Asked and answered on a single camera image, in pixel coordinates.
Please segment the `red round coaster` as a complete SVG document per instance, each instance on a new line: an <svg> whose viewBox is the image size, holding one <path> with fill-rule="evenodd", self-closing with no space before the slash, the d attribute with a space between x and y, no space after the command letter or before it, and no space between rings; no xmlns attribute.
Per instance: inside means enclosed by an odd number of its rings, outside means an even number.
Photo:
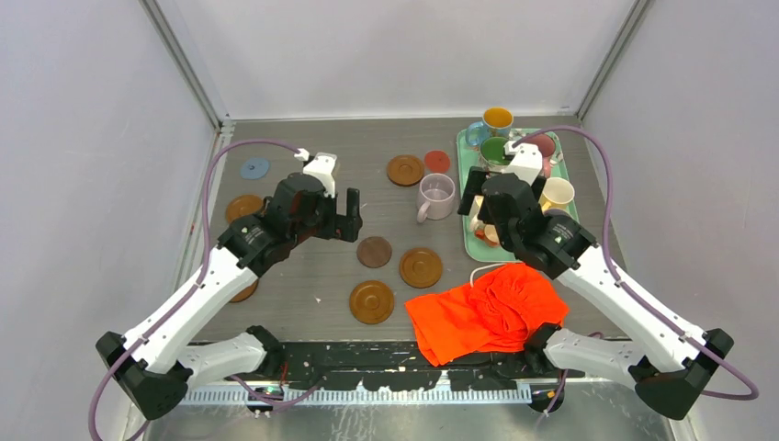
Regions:
<svg viewBox="0 0 779 441"><path fill-rule="evenodd" d="M432 150L425 154L423 162L431 173L446 174L450 169L451 160L448 154L441 150Z"/></svg>

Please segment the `dark walnut round coaster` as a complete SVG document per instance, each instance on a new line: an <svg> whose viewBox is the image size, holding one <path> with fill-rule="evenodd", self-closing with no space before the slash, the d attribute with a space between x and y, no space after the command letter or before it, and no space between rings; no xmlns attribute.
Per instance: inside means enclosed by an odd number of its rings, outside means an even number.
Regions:
<svg viewBox="0 0 779 441"><path fill-rule="evenodd" d="M392 257L391 244L381 236L370 236L362 240L356 249L358 261L368 268L386 265Z"/></svg>

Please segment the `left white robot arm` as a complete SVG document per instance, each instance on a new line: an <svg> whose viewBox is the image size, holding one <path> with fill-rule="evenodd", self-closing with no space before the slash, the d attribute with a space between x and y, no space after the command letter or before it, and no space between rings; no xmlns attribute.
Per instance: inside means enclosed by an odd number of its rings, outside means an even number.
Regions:
<svg viewBox="0 0 779 441"><path fill-rule="evenodd" d="M241 291L311 237L353 243L363 221L360 192L348 188L346 211L320 178L303 173L281 180L258 211L235 219L184 286L144 322L96 342L114 380L148 420L170 413L187 392L220 379L254 373L275 377L284 347L254 325L232 339L193 346L193 337Z"/></svg>

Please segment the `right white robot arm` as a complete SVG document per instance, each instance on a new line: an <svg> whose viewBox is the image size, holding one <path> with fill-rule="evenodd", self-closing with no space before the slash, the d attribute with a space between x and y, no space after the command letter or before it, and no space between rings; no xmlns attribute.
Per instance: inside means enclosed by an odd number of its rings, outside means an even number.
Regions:
<svg viewBox="0 0 779 441"><path fill-rule="evenodd" d="M495 227L500 246L516 259L588 300L629 340L619 343L576 334L544 320L524 348L526 367L547 376L572 369L632 389L651 410L682 420L717 371L733 339L721 329L704 331L675 314L641 287L626 292L630 277L611 274L595 237L558 209L544 211L538 198L545 179L532 184L514 174L472 167L458 208L467 215L482 198L477 218Z"/></svg>

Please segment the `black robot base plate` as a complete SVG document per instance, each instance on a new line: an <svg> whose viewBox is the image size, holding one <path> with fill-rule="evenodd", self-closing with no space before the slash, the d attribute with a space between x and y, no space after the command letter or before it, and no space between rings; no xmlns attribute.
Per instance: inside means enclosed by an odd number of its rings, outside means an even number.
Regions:
<svg viewBox="0 0 779 441"><path fill-rule="evenodd" d="M243 380L280 379L299 390L430 390L448 380L455 391L509 390L518 380L556 384L559 371L538 370L523 353L474 353L435 367L410 341L285 342L271 366L243 373Z"/></svg>

